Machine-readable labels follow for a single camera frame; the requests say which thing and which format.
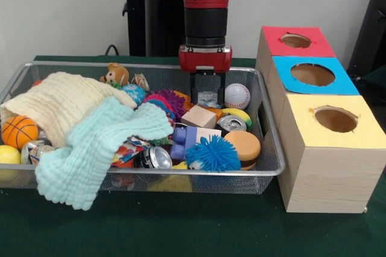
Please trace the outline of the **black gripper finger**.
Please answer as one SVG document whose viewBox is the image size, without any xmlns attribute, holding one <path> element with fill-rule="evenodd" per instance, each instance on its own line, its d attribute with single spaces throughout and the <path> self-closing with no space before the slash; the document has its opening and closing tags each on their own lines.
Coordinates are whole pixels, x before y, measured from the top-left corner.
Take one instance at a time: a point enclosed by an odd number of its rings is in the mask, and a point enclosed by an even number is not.
<svg viewBox="0 0 386 257">
<path fill-rule="evenodd" d="M 192 104 L 198 103 L 198 89 L 195 82 L 195 74 L 190 75 L 190 99 Z"/>
<path fill-rule="evenodd" d="M 226 75 L 225 74 L 218 74 L 220 77 L 220 86 L 218 88 L 217 92 L 217 103 L 223 103 L 224 102 L 224 94 L 226 89 Z"/>
</svg>

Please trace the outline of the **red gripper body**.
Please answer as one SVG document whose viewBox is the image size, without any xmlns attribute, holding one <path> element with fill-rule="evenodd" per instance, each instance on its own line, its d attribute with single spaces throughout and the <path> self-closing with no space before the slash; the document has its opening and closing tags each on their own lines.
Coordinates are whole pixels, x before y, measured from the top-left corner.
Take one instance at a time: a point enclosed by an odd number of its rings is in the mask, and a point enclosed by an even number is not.
<svg viewBox="0 0 386 257">
<path fill-rule="evenodd" d="M 212 71 L 216 74 L 229 71 L 232 62 L 232 47 L 194 48 L 180 45 L 179 63 L 185 72 Z"/>
</svg>

